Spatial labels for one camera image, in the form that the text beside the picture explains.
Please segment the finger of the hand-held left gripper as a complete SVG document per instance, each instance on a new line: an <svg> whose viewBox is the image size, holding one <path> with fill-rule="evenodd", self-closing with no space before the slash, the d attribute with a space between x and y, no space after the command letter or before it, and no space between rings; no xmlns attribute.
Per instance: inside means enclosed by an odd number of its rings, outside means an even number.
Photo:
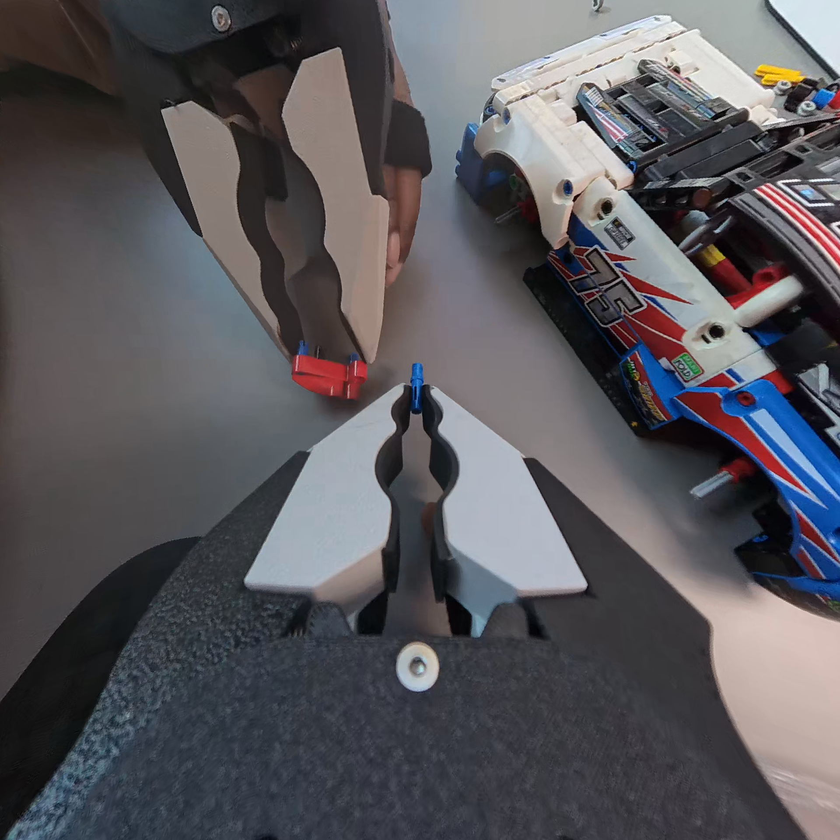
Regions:
<svg viewBox="0 0 840 840"><path fill-rule="evenodd" d="M372 363L382 335L390 210L371 191L340 48L302 61L281 118L321 196L322 241L339 272L339 314Z"/></svg>
<svg viewBox="0 0 840 840"><path fill-rule="evenodd" d="M290 359L303 331L266 220L266 145L194 101L162 110L204 244Z"/></svg>

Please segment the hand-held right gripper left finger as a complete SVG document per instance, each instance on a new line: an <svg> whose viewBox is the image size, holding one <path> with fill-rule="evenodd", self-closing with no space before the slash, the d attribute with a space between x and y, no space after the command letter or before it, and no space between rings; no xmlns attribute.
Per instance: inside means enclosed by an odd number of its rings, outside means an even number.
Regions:
<svg viewBox="0 0 840 840"><path fill-rule="evenodd" d="M245 575L253 592L301 595L357 613L396 591L412 388L398 385L305 453L301 471Z"/></svg>

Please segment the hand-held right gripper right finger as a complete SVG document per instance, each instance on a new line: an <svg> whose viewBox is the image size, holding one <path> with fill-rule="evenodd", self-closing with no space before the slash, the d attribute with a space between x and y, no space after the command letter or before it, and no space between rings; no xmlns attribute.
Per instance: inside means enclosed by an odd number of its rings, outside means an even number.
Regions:
<svg viewBox="0 0 840 840"><path fill-rule="evenodd" d="M487 621L501 604L585 592L524 455L432 385L423 387L423 428L441 490L430 549L436 601Z"/></svg>

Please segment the red brick connector piece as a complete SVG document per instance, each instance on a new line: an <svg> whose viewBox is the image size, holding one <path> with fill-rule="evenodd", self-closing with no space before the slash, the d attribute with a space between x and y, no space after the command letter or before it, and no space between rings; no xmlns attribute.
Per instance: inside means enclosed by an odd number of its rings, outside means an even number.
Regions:
<svg viewBox="0 0 840 840"><path fill-rule="evenodd" d="M298 344L290 369L292 380L308 392L346 401L359 397L368 378L367 364L357 353L352 353L345 363L333 362L321 357L319 347L310 353L304 340Z"/></svg>

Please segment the brick-built race car model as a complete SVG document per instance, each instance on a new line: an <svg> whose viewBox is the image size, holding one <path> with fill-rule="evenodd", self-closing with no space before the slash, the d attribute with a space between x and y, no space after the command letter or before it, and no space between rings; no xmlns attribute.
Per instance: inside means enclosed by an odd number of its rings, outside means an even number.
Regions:
<svg viewBox="0 0 840 840"><path fill-rule="evenodd" d="M723 455L698 499L767 495L734 551L838 620L838 113L791 115L669 16L497 76L455 175L540 228L523 281L636 436Z"/></svg>

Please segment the person's left forearm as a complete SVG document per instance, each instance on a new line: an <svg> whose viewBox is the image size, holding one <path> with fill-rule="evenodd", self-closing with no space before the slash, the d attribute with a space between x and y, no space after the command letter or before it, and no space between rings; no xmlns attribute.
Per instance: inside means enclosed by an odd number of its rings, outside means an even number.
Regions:
<svg viewBox="0 0 840 840"><path fill-rule="evenodd" d="M32 66L120 94L97 1L2 1L1 69Z"/></svg>

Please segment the person's left hand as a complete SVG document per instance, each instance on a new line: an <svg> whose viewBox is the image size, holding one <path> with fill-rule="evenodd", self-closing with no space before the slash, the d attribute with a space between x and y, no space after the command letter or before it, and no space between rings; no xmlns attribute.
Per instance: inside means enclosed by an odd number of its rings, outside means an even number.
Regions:
<svg viewBox="0 0 840 840"><path fill-rule="evenodd" d="M421 172L417 169L383 166L385 195L389 207L385 258L385 287L393 285L410 254L422 202Z"/></svg>

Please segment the black office chair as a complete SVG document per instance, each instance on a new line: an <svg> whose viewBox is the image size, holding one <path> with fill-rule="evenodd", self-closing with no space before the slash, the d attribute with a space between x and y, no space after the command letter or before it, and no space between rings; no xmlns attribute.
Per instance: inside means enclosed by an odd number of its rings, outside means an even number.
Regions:
<svg viewBox="0 0 840 840"><path fill-rule="evenodd" d="M1 702L1 833L5 837L78 740L112 669L162 585L200 541L147 549L70 612Z"/></svg>

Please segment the small yellow black brick assembly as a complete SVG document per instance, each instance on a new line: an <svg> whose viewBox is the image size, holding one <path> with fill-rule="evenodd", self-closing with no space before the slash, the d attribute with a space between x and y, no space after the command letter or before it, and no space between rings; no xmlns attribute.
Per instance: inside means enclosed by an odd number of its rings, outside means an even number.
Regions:
<svg viewBox="0 0 840 840"><path fill-rule="evenodd" d="M782 98L783 109L799 117L816 114L837 114L839 111L839 79L806 74L779 66L760 65L753 73L775 97Z"/></svg>

